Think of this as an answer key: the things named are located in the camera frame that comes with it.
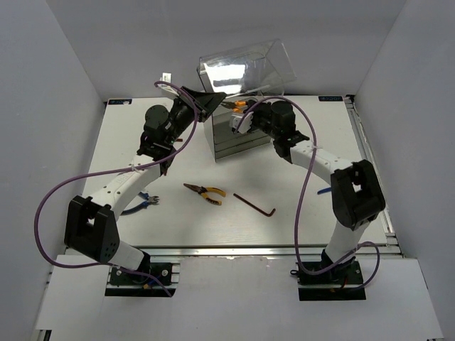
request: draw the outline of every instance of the cable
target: cable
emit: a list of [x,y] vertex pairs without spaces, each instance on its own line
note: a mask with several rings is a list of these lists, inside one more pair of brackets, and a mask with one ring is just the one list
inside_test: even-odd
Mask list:
[[[145,169],[145,168],[148,168],[148,167],[152,167],[152,166],[158,165],[160,163],[163,163],[164,161],[167,161],[170,158],[174,158],[178,153],[180,153],[188,145],[190,140],[193,138],[194,132],[196,131],[196,125],[198,123],[198,108],[196,107],[196,103],[193,101],[193,99],[191,98],[189,93],[187,93],[185,90],[181,89],[180,87],[177,87],[177,86],[175,86],[175,85],[173,85],[171,83],[168,83],[168,82],[158,81],[158,82],[154,83],[155,87],[158,87],[158,85],[160,85],[160,84],[172,87],[175,91],[177,91],[177,93],[184,94],[188,98],[188,100],[190,101],[191,106],[193,107],[193,110],[194,110],[194,125],[193,125],[193,128],[191,129],[191,132],[190,132],[190,135],[189,135],[188,139],[183,143],[182,147],[180,147],[178,150],[173,152],[171,155],[169,155],[169,156],[167,156],[165,158],[162,158],[161,160],[154,161],[152,163],[147,163],[147,164],[142,165],[142,166],[136,166],[137,170],[141,170],[141,169]],[[52,188],[48,193],[46,193],[46,195],[44,196],[44,198],[41,200],[40,204],[38,205],[38,208],[36,209],[35,219],[33,221],[33,233],[35,235],[36,246],[38,247],[38,250],[39,250],[41,256],[49,264],[57,266],[57,267],[60,267],[60,268],[64,268],[64,269],[81,269],[81,268],[87,268],[89,266],[96,266],[96,265],[110,265],[110,266],[113,265],[113,264],[101,264],[101,263],[88,263],[88,264],[79,264],[79,265],[69,265],[69,264],[58,263],[57,261],[51,259],[46,254],[46,251],[44,250],[43,245],[41,244],[41,240],[40,240],[40,236],[39,236],[39,220],[40,220],[41,211],[43,210],[43,207],[44,207],[45,203],[48,201],[48,199],[51,197],[51,195],[56,190],[58,190],[59,188],[63,187],[64,185],[67,185],[68,183],[72,183],[72,182],[74,182],[76,180],[92,178],[92,177],[95,177],[95,176],[107,175],[107,174],[116,174],[116,173],[126,173],[126,172],[131,172],[131,171],[132,171],[131,167],[127,167],[127,168],[118,168],[118,169],[113,169],[113,170],[104,170],[102,172],[95,172],[95,173],[87,173],[87,174],[77,175],[77,176],[74,176],[72,178],[69,178],[69,179],[59,183],[54,188]],[[150,274],[143,274],[143,273],[140,273],[138,271],[133,271],[132,272],[131,270],[128,270],[128,269],[125,269],[124,271],[129,273],[129,274],[139,274],[139,275],[142,275],[142,276],[147,276],[147,277],[155,280],[155,282],[157,282],[165,290],[165,292],[169,296],[171,296],[171,294],[166,289],[166,287],[164,287],[163,284],[160,281],[158,281],[154,276],[152,276]]]
[[309,179],[310,179],[310,175],[313,171],[313,167],[314,167],[314,161],[316,159],[316,152],[317,152],[317,139],[316,139],[316,131],[314,130],[314,126],[313,124],[311,123],[310,121],[310,118],[308,117],[308,115],[306,115],[306,113],[304,112],[304,110],[295,102],[291,101],[290,99],[286,98],[286,97],[283,97],[283,96],[270,96],[270,97],[266,97],[266,98],[263,98],[261,100],[259,100],[258,102],[254,103],[246,112],[245,114],[242,116],[242,118],[240,119],[239,121],[239,124],[237,125],[237,128],[235,129],[234,133],[237,133],[240,126],[242,125],[242,122],[249,116],[252,114],[252,112],[254,111],[255,107],[257,107],[260,103],[263,103],[267,100],[270,100],[270,99],[280,99],[282,101],[286,101],[290,104],[292,104],[297,110],[300,111],[300,113],[304,116],[306,122],[308,123],[309,125],[309,128],[311,130],[311,135],[313,136],[313,145],[316,146],[315,148],[313,148],[313,153],[311,154],[311,160],[310,160],[310,164],[309,164],[309,167],[308,167],[308,171],[306,172],[306,175],[305,175],[305,180],[304,180],[304,184],[302,186],[302,189],[301,189],[301,192],[300,192],[300,197],[299,197],[299,203],[297,204],[297,210],[296,210],[296,217],[295,217],[295,221],[294,221],[294,248],[295,248],[295,252],[296,252],[296,258],[297,258],[297,264],[299,265],[299,268],[307,275],[311,275],[311,276],[317,276],[317,275],[321,275],[321,274],[324,274],[326,273],[327,271],[330,271],[331,269],[335,268],[337,265],[343,263],[343,261],[345,259],[347,259],[348,257],[350,257],[352,254],[354,254],[357,250],[359,250],[360,248],[362,247],[366,247],[368,245],[370,246],[373,246],[375,249],[376,249],[376,254],[378,255],[378,260],[376,262],[376,267],[375,267],[375,270],[372,274],[372,276],[364,283],[362,284],[361,286],[359,287],[356,287],[354,289],[360,289],[360,288],[364,288],[366,285],[368,285],[372,279],[374,278],[374,276],[376,276],[376,273],[378,272],[378,269],[379,269],[379,263],[380,263],[380,251],[379,251],[379,248],[376,244],[374,244],[373,242],[363,242],[361,244],[359,244],[355,249],[349,251],[347,254],[345,254],[344,256],[342,256],[339,260],[333,262],[331,265],[321,269],[321,270],[317,270],[317,271],[310,271],[308,270],[307,268],[305,268],[305,266],[303,265],[302,261],[301,261],[301,257],[300,257],[300,253],[299,253],[299,219],[300,219],[300,212],[301,212],[301,207],[302,207],[302,204],[303,204],[303,201],[304,201],[304,196],[305,196],[305,192],[306,192],[306,187],[308,185],[308,182],[309,182]]

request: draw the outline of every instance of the transparent lid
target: transparent lid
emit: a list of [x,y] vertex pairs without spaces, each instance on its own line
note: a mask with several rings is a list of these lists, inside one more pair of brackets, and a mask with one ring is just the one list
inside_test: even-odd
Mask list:
[[279,39],[201,57],[198,72],[206,92],[228,97],[266,92],[296,79]]

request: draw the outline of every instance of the gray wall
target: gray wall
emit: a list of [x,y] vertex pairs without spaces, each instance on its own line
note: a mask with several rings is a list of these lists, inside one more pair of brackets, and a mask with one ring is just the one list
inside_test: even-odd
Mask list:
[[357,96],[402,249],[455,340],[455,3],[408,0]]
[[200,56],[271,38],[298,77],[288,93],[356,93],[405,2],[47,1],[103,99],[157,96],[162,72],[200,88]]
[[[44,0],[0,1],[0,264],[2,340],[27,340],[49,265],[33,239],[45,193],[87,170],[102,102]],[[41,238],[62,250],[69,185],[45,207]]]

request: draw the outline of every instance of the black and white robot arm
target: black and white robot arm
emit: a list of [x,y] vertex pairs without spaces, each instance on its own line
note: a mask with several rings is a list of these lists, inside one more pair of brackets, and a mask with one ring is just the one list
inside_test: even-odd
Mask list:
[[[182,89],[192,97],[198,110],[198,121],[205,121],[226,97],[224,92]],[[101,264],[114,264],[148,273],[150,256],[120,240],[117,220],[136,195],[170,167],[172,154],[176,152],[173,143],[194,119],[193,103],[180,95],[173,101],[170,111],[162,105],[154,105],[147,110],[140,147],[129,164],[132,171],[118,174],[106,186],[87,197],[78,195],[71,200],[65,244]],[[142,167],[157,161],[163,162]]]
[[[250,108],[256,101],[250,100],[247,104]],[[367,160],[352,162],[313,146],[309,137],[296,130],[295,113],[288,102],[260,103],[239,126],[243,116],[237,113],[231,116],[233,131],[263,131],[274,139],[277,154],[292,164],[308,169],[313,150],[317,148],[312,172],[331,186],[332,208],[337,219],[322,254],[321,268],[355,249],[370,222],[385,208],[373,165]],[[346,258],[340,266],[351,263],[353,257]]]

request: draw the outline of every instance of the white panel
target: white panel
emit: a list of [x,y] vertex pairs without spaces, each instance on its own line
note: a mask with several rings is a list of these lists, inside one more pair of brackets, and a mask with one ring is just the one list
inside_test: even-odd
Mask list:
[[419,259],[455,339],[455,2],[409,0],[368,73],[358,110],[400,246]]
[[405,0],[48,0],[103,99],[200,88],[200,56],[281,38],[294,94],[357,92]]
[[[374,264],[373,260],[361,261],[364,276],[371,274]],[[289,275],[293,268],[292,258],[185,259],[173,298],[106,297],[91,326],[81,325],[77,333],[57,329],[51,340],[441,337],[415,260],[384,260],[378,277],[367,288],[366,301],[299,302],[296,279]]]
[[[315,126],[318,144],[327,151],[353,161],[360,151],[343,102],[320,102],[318,97],[292,97]],[[139,147],[146,110],[155,104],[170,108],[169,99],[133,99],[128,105],[109,105],[102,123],[91,172],[127,165]],[[308,124],[296,112],[296,125],[310,136]],[[183,134],[186,139],[188,131]],[[167,176],[147,186],[158,195],[158,206],[135,215],[120,217],[122,240],[137,246],[283,245],[293,244],[294,217],[306,169],[291,165],[275,153],[272,144],[242,152],[217,163],[199,124],[188,148],[178,154]],[[84,195],[109,182],[109,176],[87,180]],[[183,183],[221,188],[227,193],[219,207],[208,204]],[[331,194],[316,192],[328,185],[313,175],[304,199],[300,220],[301,244],[327,244],[335,229]],[[264,211],[265,217],[232,196],[237,193]],[[380,219],[375,220],[362,240],[385,243]]]
[[[70,265],[93,262],[86,256],[64,255],[58,256],[57,261]],[[90,325],[100,314],[108,272],[109,267],[103,265],[83,269],[54,267],[36,329],[72,330]]]
[[[56,183],[87,170],[102,102],[44,0],[0,1],[0,83],[0,338],[28,340],[50,268],[33,239],[35,209]],[[52,256],[82,185],[44,209]]]

